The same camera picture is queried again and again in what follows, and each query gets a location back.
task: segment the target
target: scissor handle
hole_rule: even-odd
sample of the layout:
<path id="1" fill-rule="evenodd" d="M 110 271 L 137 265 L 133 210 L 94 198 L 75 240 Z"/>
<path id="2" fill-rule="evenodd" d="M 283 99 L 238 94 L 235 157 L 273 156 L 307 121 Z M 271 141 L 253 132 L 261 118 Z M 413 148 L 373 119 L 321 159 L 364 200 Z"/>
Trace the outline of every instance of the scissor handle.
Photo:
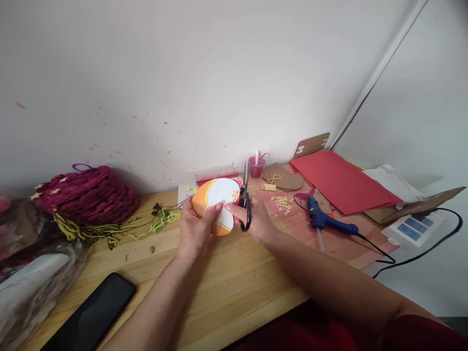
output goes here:
<path id="1" fill-rule="evenodd" d="M 247 210 L 247 223 L 244 225 L 244 222 L 240 221 L 240 228 L 243 232 L 246 232 L 250 228 L 250 219 L 252 217 L 252 210 L 250 208 L 250 199 L 249 193 L 245 190 L 241 194 L 241 203 L 240 205 Z"/>

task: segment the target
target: red cardstock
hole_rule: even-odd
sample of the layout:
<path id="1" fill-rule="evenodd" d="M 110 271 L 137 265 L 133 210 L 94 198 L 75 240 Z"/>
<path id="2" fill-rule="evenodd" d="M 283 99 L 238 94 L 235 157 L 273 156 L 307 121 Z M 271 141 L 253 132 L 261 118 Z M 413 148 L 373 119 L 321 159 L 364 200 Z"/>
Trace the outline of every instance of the red cardstock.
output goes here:
<path id="1" fill-rule="evenodd" d="M 344 215 L 403 202 L 333 151 L 296 158 L 291 164 Z"/>

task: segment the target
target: red clothing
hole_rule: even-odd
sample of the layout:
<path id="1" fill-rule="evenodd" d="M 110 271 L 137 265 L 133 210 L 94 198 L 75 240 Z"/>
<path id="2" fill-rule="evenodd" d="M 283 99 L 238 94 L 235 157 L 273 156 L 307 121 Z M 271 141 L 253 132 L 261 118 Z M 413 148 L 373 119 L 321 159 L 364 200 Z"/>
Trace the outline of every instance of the red clothing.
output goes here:
<path id="1" fill-rule="evenodd" d="M 313 302 L 246 336 L 234 351 L 260 350 L 468 350 L 468 339 L 430 319 L 402 316 L 376 339 L 360 328 L 330 318 Z"/>

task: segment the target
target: glue stick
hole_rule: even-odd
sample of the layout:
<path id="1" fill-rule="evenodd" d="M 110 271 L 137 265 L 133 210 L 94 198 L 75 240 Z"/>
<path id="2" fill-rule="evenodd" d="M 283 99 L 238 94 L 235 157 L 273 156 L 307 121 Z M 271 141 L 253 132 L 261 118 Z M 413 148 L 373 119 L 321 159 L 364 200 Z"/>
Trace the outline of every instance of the glue stick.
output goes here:
<path id="1" fill-rule="evenodd" d="M 255 166 L 258 166 L 258 159 L 260 158 L 260 150 L 255 153 Z"/>

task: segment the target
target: plastic cup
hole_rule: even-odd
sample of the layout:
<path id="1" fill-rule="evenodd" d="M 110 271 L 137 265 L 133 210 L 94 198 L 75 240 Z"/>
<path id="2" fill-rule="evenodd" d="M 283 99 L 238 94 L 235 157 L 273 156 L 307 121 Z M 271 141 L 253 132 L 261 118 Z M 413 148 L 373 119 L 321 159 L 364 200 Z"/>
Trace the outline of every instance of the plastic cup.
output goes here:
<path id="1" fill-rule="evenodd" d="M 255 166 L 255 156 L 249 158 L 249 173 L 251 177 L 258 178 L 262 175 L 263 166 L 265 166 L 265 159 L 260 158 L 258 164 Z"/>

